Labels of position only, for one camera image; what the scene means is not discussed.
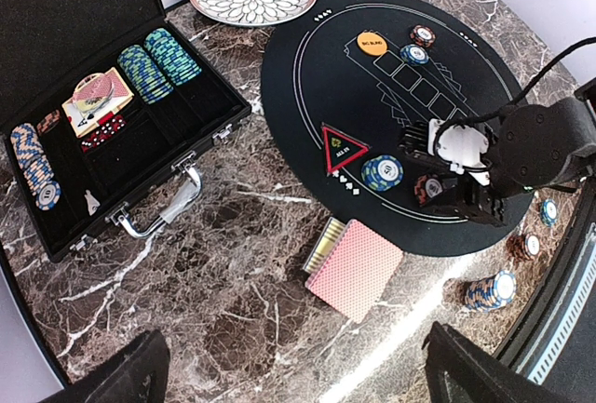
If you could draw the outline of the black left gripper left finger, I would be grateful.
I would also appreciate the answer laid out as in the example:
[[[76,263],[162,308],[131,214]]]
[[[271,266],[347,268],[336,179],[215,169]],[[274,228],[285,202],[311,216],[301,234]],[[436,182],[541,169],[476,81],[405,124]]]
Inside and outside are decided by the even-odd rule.
[[[170,352],[163,334],[147,330],[88,376],[47,397],[46,402],[163,402]]]

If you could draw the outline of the orange big blind button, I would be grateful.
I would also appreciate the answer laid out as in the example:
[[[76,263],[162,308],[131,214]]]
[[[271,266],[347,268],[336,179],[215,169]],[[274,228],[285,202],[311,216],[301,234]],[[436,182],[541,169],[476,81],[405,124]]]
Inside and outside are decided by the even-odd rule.
[[[357,45],[365,54],[380,57],[387,52],[387,42],[379,34],[362,32],[357,36]]]

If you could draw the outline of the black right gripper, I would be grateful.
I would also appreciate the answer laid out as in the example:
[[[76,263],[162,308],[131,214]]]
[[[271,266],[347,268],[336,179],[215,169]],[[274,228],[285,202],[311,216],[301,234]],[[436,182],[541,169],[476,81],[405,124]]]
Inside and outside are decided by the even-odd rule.
[[[489,116],[433,118],[404,128],[398,147],[405,159],[423,168],[422,175],[437,175],[443,184],[440,195],[422,207],[417,203],[420,208],[441,217],[506,225],[505,198],[491,185],[494,163],[488,153],[496,138],[485,126],[490,120]]]

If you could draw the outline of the blue green chip stack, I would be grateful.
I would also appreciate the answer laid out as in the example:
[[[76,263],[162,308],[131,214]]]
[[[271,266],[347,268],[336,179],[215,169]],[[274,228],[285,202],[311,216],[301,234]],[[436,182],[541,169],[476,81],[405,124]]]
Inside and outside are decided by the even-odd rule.
[[[547,227],[553,227],[558,221],[558,209],[555,201],[545,199],[540,205],[540,218]]]

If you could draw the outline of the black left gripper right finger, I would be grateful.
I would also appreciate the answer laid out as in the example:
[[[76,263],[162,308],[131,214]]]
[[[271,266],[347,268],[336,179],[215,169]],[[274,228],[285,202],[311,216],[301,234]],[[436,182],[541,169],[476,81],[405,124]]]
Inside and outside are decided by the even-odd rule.
[[[449,324],[435,321],[423,346],[433,402],[567,402],[566,394],[577,396],[577,328],[541,385],[505,366]]]

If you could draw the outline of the brown white chip stack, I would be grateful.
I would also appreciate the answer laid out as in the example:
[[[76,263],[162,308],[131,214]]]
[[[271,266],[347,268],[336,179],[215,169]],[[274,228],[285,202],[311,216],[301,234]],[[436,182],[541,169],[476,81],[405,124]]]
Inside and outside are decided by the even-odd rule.
[[[540,241],[536,235],[512,235],[506,248],[509,257],[514,262],[532,262],[540,253]]]

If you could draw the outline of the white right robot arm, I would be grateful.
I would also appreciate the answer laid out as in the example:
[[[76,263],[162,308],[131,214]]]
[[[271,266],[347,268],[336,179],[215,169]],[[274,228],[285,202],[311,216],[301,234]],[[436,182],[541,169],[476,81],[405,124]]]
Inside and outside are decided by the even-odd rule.
[[[405,128],[406,159],[452,186],[423,208],[470,222],[504,226],[507,199],[539,189],[565,190],[595,174],[595,83],[550,106],[512,101],[480,116],[433,118]]]

